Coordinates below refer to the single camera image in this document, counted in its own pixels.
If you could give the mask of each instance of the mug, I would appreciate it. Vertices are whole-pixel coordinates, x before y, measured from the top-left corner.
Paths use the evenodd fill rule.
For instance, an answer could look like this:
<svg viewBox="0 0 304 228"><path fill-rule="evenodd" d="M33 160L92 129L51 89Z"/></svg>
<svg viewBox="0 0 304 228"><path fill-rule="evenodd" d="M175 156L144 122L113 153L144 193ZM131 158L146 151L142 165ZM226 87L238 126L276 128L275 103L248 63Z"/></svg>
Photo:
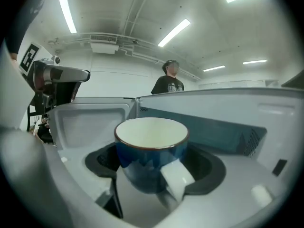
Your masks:
<svg viewBox="0 0 304 228"><path fill-rule="evenodd" d="M114 135L120 164L131 184L144 193L167 188L181 202L185 187L195 181L180 162L189 130L171 119L145 117L120 123Z"/></svg>

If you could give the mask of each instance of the mug handle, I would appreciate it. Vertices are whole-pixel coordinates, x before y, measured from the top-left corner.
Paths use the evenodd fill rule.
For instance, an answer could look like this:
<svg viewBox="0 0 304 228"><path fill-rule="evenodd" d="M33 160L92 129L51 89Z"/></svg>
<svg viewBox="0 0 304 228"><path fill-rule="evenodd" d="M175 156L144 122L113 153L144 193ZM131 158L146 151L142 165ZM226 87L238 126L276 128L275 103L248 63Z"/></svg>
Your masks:
<svg viewBox="0 0 304 228"><path fill-rule="evenodd" d="M169 192L181 203L185 187L195 182L194 178L179 159L170 162L161 168L161 173L167 181Z"/></svg>

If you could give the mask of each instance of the ceiling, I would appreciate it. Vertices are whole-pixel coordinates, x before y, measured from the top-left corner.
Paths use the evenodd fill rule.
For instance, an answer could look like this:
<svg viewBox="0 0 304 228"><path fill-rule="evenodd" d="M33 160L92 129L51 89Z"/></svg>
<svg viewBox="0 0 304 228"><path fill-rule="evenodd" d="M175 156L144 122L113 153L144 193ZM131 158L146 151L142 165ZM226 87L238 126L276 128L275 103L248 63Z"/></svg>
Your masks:
<svg viewBox="0 0 304 228"><path fill-rule="evenodd" d="M230 73L251 70L242 64L251 60L268 59L256 66L277 70L286 65L296 49L292 27L277 0L68 2L77 34L70 33L59 0L46 0L34 21L59 50L86 47L93 32L111 33L120 45L132 44L136 38L135 46L142 53L164 61L176 59L182 68L202 78L207 75L202 69L220 65ZM158 47L184 19L191 24L164 48Z"/></svg>

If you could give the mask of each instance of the brown rim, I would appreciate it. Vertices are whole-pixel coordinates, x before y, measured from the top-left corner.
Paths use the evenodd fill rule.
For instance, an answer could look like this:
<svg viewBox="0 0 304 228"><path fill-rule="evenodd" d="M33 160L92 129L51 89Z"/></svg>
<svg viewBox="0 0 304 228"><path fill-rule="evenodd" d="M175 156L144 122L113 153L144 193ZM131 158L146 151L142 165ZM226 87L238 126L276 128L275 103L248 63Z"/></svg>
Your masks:
<svg viewBox="0 0 304 228"><path fill-rule="evenodd" d="M181 143L185 142L188 138L189 138L189 129L182 123L178 122L178 121L175 121L175 120L172 120L170 119L171 121L175 121L177 123L180 123L182 124L186 129L187 129L187 135L186 137L179 141L178 143L175 143L173 145L170 145L170 146L164 146L164 147L160 147L160 148L144 148L144 147L140 147L140 146L135 146L135 145L132 145L132 144L129 144L125 141L123 141L120 137L118 137L117 133L116 133L116 129L117 127L120 125L120 124L123 124L124 122L127 122L127 121L130 121L130 120L134 120L134 119L140 119L140 118L162 118L162 117L138 117L138 118L133 118L133 119L128 119L128 120L125 120L123 121L122 123L119 123L115 129L114 129L114 136L116 139L118 139L120 142L122 142L123 144L127 145L127 146L130 146L132 148L135 148L135 149L140 149L140 150L153 150L153 151L158 151L158 150L165 150L165 149L169 149L169 148L173 148L173 147L176 147L177 145L180 145Z"/></svg>

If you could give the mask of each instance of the perforated vent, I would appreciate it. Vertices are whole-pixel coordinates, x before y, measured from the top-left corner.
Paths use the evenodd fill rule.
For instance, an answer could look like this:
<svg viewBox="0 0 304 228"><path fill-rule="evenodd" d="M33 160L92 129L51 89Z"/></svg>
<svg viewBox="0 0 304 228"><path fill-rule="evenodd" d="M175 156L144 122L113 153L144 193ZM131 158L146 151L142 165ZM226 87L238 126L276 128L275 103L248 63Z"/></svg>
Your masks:
<svg viewBox="0 0 304 228"><path fill-rule="evenodd" d="M141 106L140 106L140 111L141 111L141 112L147 112L147 111L148 111L148 108L146 108L146 107L141 107Z"/></svg>
<svg viewBox="0 0 304 228"><path fill-rule="evenodd" d="M117 41L116 37L112 37L112 36L102 36L102 35L91 35L90 36L91 40L94 41L100 41L100 42L110 42L115 44Z"/></svg>
<svg viewBox="0 0 304 228"><path fill-rule="evenodd" d="M250 137L246 143L246 148L244 150L244 155L250 158L256 153L256 148L260 143L260 137L257 135L256 131L251 129Z"/></svg>

